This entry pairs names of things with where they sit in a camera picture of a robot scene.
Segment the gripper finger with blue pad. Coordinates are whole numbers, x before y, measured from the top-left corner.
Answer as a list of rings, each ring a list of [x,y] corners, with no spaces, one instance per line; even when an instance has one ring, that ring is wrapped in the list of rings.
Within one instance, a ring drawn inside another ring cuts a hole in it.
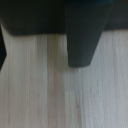
[[[3,39],[3,35],[2,35],[2,30],[0,28],[0,71],[4,64],[6,56],[7,56],[6,47],[5,47],[5,43],[4,43],[4,39]]]

